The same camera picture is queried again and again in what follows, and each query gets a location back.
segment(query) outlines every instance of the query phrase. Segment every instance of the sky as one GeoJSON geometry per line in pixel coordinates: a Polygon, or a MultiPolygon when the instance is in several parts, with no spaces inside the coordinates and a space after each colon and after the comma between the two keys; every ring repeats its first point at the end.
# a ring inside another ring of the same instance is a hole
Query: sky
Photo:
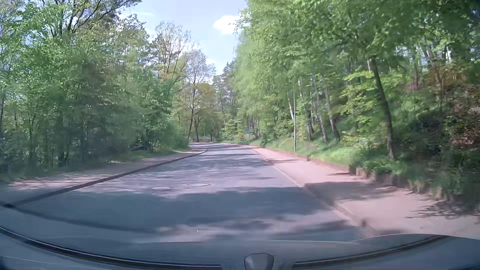
{"type": "Polygon", "coordinates": [[[183,26],[220,74],[233,60],[239,37],[230,23],[245,7],[245,0],[143,0],[122,11],[122,15],[137,14],[149,35],[161,21],[183,26]]]}

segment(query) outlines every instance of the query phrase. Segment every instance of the grass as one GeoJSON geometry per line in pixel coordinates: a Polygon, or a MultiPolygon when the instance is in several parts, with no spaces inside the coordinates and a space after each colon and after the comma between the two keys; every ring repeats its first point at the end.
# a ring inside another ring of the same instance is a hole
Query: grass
{"type": "Polygon", "coordinates": [[[34,170],[24,170],[21,172],[12,173],[11,175],[0,174],[0,183],[9,183],[11,181],[21,179],[21,178],[31,178],[31,177],[45,177],[49,175],[55,175],[65,172],[79,172],[83,170],[97,169],[107,166],[112,163],[125,163],[136,160],[142,160],[152,157],[165,156],[169,154],[174,154],[182,151],[189,150],[189,147],[176,148],[176,149],[162,149],[159,151],[146,151],[138,150],[127,153],[122,153],[119,155],[114,155],[110,157],[103,157],[98,160],[89,160],[84,163],[71,164],[68,167],[62,168],[36,168],[34,170]]]}
{"type": "MultiPolygon", "coordinates": [[[[261,145],[261,139],[251,141],[251,145],[261,145]]],[[[273,140],[265,144],[266,148],[275,150],[282,150],[287,152],[294,152],[293,138],[281,138],[273,140]]],[[[338,165],[349,166],[354,162],[359,150],[354,147],[341,147],[340,144],[332,142],[325,144],[321,139],[308,141],[297,141],[297,151],[295,153],[316,158],[325,162],[330,162],[338,165]]]]}

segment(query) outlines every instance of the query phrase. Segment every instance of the asphalt road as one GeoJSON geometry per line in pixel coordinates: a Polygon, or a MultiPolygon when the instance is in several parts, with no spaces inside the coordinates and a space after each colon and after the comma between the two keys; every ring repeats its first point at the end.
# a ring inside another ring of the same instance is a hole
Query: asphalt road
{"type": "MultiPolygon", "coordinates": [[[[253,150],[220,144],[194,147],[208,151],[22,208],[58,221],[55,226],[143,233],[154,235],[155,242],[362,238],[361,229],[253,150]]],[[[62,231],[52,226],[44,227],[62,231]]]]}

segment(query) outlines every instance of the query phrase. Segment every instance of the forest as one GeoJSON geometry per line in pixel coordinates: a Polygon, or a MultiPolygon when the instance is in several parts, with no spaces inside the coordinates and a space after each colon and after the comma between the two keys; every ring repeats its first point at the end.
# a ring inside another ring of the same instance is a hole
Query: forest
{"type": "Polygon", "coordinates": [[[138,2],[0,2],[0,175],[250,137],[480,197],[480,2],[247,0],[220,75],[138,2]]]}
{"type": "Polygon", "coordinates": [[[479,199],[480,2],[247,2],[230,139],[479,199]]]}
{"type": "Polygon", "coordinates": [[[138,2],[0,1],[2,180],[187,147],[215,67],[181,25],[122,16],[138,2]]]}

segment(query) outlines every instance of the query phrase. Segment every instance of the white cloud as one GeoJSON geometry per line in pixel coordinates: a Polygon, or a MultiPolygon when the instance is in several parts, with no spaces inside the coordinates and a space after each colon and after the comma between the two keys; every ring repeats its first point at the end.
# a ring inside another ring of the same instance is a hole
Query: white cloud
{"type": "Polygon", "coordinates": [[[213,27],[222,31],[222,34],[233,34],[238,19],[240,16],[224,15],[213,24],[213,27]]]}

